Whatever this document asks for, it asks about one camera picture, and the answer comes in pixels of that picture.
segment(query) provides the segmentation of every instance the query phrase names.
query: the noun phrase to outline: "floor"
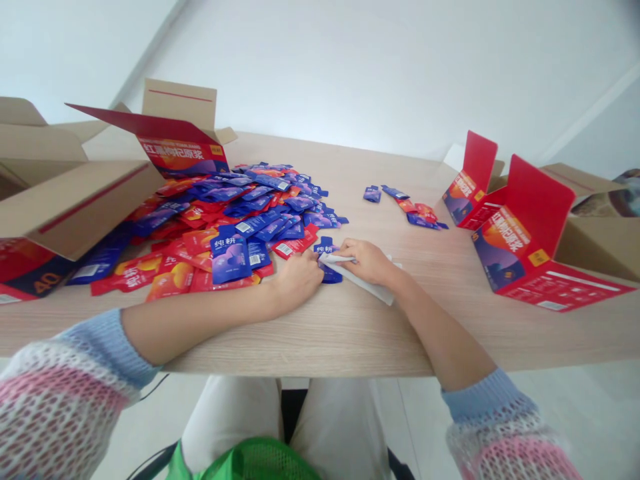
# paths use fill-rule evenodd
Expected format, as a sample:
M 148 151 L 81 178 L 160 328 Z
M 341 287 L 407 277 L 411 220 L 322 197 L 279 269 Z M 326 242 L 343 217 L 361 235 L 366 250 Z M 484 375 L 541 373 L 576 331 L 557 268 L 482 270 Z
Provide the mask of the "floor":
M 0 368 L 5 363 L 0 359 Z M 569 440 L 570 456 L 585 480 L 640 478 L 640 360 L 523 371 L 512 378 Z M 126 410 L 93 479 L 125 479 L 177 440 L 205 381 L 202 375 L 171 374 L 149 398 Z M 450 419 L 436 380 L 389 378 L 376 384 L 387 443 L 416 479 L 459 479 L 444 442 Z M 283 388 L 306 385 L 306 379 L 283 380 Z

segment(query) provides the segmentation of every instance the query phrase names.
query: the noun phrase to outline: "red stripe on box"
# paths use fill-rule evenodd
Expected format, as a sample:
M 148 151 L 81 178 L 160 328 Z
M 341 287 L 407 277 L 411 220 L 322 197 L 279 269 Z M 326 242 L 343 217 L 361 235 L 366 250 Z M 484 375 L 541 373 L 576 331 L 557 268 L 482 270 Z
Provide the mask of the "red stripe on box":
M 198 98 L 198 97 L 190 97 L 188 95 L 178 95 L 177 93 L 171 93 L 171 92 L 163 92 L 160 90 L 151 90 L 149 89 L 150 92 L 154 92 L 154 93 L 161 93 L 162 95 L 170 95 L 172 97 L 182 97 L 182 98 L 188 98 L 191 100 L 200 100 L 200 101 L 208 101 L 208 102 L 213 102 L 213 100 L 209 100 L 209 99 L 202 99 L 202 98 Z
M 58 226 L 60 223 L 64 222 L 64 220 L 68 219 L 70 216 L 75 215 L 76 213 L 78 213 L 80 210 L 82 210 L 83 208 L 87 207 L 88 205 L 92 204 L 93 202 L 95 202 L 96 200 L 104 197 L 106 194 L 108 194 L 110 191 L 115 190 L 116 188 L 118 188 L 120 185 L 122 185 L 124 182 L 128 182 L 129 180 L 131 180 L 132 178 L 134 178 L 138 173 L 142 172 L 142 170 L 148 169 L 150 168 L 151 164 L 149 163 L 148 165 L 143 165 L 142 167 L 138 168 L 138 170 L 134 170 L 132 171 L 130 174 L 128 174 L 126 177 L 121 178 L 120 180 L 118 180 L 116 183 L 114 183 L 112 186 L 105 188 L 104 190 L 96 193 L 94 196 L 92 196 L 90 199 L 88 199 L 86 202 L 81 203 L 80 205 L 75 206 L 74 208 L 72 208 L 71 210 L 69 210 L 68 212 L 65 212 L 64 214 L 60 215 L 58 218 L 56 218 L 55 220 L 53 220 L 52 222 L 46 224 L 44 227 L 40 228 L 38 230 L 38 233 L 46 233 L 49 230 L 51 230 L 52 228 Z

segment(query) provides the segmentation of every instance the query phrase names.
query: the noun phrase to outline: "blue sweater cuff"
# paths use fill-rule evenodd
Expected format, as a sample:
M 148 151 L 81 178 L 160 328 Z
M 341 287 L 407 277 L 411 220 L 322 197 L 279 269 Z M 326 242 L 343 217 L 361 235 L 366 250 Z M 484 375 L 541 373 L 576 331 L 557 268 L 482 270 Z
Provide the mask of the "blue sweater cuff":
M 92 356 L 138 390 L 148 385 L 160 370 L 133 348 L 122 328 L 119 309 L 80 322 L 57 338 Z
M 504 421 L 537 410 L 535 403 L 518 390 L 502 369 L 464 390 L 443 391 L 442 398 L 455 423 L 477 421 L 493 413 L 500 413 Z

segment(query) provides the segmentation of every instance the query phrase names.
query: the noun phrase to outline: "person's hand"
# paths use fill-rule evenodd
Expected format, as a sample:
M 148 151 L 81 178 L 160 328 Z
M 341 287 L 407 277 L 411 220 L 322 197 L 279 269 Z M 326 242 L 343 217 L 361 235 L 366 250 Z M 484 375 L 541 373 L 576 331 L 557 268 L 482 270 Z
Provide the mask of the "person's hand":
M 291 311 L 311 298 L 323 277 L 324 272 L 318 266 L 318 254 L 309 249 L 291 256 L 270 283 L 281 306 Z
M 340 250 L 333 254 L 355 257 L 357 263 L 346 261 L 339 262 L 339 265 L 356 277 L 376 285 L 386 285 L 390 276 L 398 270 L 382 250 L 366 240 L 346 239 Z

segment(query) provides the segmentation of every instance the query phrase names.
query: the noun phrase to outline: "white wall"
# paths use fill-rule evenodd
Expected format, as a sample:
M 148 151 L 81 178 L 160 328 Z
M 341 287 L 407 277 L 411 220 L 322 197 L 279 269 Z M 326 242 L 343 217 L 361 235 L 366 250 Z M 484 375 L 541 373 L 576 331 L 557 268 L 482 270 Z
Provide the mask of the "white wall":
M 184 0 L 1 0 L 0 95 L 33 102 L 50 123 L 108 107 Z
M 640 79 L 576 135 L 548 163 L 563 162 L 614 179 L 640 168 Z
M 432 158 L 474 129 L 536 161 L 640 62 L 632 5 L 195 0 L 145 74 L 218 88 L 221 127 Z

